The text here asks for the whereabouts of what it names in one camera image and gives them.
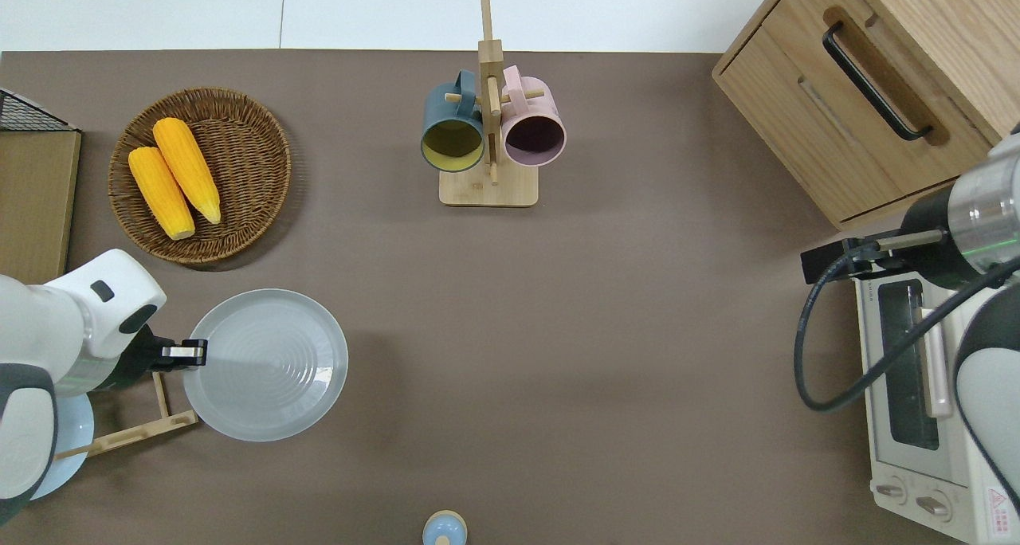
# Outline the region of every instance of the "white wall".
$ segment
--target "white wall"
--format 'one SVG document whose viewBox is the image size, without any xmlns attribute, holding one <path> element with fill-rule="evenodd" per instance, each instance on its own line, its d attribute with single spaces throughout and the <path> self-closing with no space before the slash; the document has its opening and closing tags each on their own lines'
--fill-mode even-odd
<svg viewBox="0 0 1020 545">
<path fill-rule="evenodd" d="M 720 52 L 762 0 L 492 0 L 507 50 Z M 479 0 L 0 0 L 0 51 L 469 49 Z"/>
</svg>

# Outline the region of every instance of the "wooden stand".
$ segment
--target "wooden stand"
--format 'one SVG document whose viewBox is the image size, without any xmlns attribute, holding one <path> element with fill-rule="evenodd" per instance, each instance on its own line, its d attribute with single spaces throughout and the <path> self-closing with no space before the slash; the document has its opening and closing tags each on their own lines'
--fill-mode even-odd
<svg viewBox="0 0 1020 545">
<path fill-rule="evenodd" d="M 503 153 L 503 41 L 493 39 L 489 0 L 481 0 L 481 31 L 478 76 L 486 155 L 479 164 L 463 172 L 440 172 L 440 201 L 449 206 L 532 206 L 539 202 L 539 169 L 517 164 Z"/>
<path fill-rule="evenodd" d="M 123 447 L 160 434 L 178 430 L 185 426 L 198 424 L 198 415 L 193 409 L 170 415 L 170 410 L 166 404 L 166 390 L 163 388 L 163 377 L 161 374 L 153 371 L 152 379 L 156 385 L 156 400 L 159 403 L 159 414 L 161 416 L 159 419 L 96 438 L 91 444 L 82 447 L 61 451 L 54 455 L 53 460 L 56 461 L 57 459 L 70 457 L 80 453 L 88 453 L 88 457 L 92 457 L 93 455 L 105 453 L 117 447 Z"/>
</svg>

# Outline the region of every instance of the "warning label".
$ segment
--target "warning label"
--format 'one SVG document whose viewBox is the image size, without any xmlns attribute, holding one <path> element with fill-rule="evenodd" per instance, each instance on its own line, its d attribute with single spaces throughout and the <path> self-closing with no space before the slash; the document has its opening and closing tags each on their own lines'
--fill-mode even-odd
<svg viewBox="0 0 1020 545">
<path fill-rule="evenodd" d="M 991 537 L 1010 536 L 1010 507 L 1006 491 L 1002 487 L 987 488 L 988 532 Z"/>
</svg>

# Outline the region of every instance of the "blue mug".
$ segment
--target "blue mug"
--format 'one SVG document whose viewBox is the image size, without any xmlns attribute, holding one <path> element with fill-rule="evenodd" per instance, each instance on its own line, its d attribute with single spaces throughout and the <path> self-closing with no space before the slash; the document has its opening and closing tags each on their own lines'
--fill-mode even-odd
<svg viewBox="0 0 1020 545">
<path fill-rule="evenodd" d="M 460 95 L 459 101 L 447 101 L 448 93 Z M 481 160 L 484 132 L 481 107 L 474 98 L 474 73 L 464 69 L 456 82 L 444 83 L 428 93 L 421 133 L 421 155 L 428 164 L 459 172 Z"/>
</svg>

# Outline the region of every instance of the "small blue object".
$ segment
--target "small blue object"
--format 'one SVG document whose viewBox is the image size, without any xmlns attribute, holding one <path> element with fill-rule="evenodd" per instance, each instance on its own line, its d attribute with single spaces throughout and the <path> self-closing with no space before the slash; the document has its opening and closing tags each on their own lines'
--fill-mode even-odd
<svg viewBox="0 0 1020 545">
<path fill-rule="evenodd" d="M 464 519 L 453 511 L 440 511 L 430 516 L 421 532 L 421 542 L 423 545 L 436 545 L 441 537 L 449 539 L 450 545 L 465 545 L 467 527 Z"/>
</svg>

